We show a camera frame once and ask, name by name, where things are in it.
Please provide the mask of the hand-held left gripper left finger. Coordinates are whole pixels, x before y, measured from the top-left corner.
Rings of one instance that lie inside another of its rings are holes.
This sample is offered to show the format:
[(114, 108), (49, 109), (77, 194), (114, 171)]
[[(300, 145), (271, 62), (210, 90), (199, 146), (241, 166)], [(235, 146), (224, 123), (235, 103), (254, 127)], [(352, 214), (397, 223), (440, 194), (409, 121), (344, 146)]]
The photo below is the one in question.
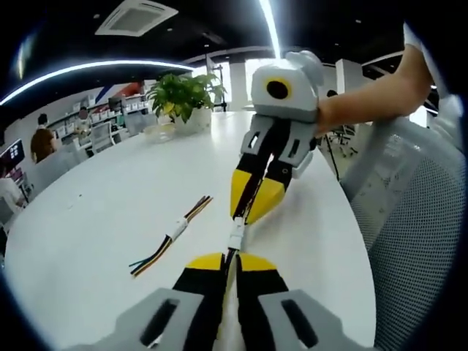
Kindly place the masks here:
[(222, 319), (224, 255), (187, 264), (171, 288), (160, 287), (116, 319), (113, 332), (69, 350), (212, 350)]

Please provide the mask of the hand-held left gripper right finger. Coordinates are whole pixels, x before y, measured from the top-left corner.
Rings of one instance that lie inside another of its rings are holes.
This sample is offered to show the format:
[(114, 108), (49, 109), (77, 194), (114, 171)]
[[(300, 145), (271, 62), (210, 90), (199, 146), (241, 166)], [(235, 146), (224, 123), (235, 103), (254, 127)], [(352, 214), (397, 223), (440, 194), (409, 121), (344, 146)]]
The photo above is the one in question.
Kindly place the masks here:
[(341, 320), (303, 290), (290, 290), (270, 261), (240, 253), (238, 321), (247, 350), (366, 350)]

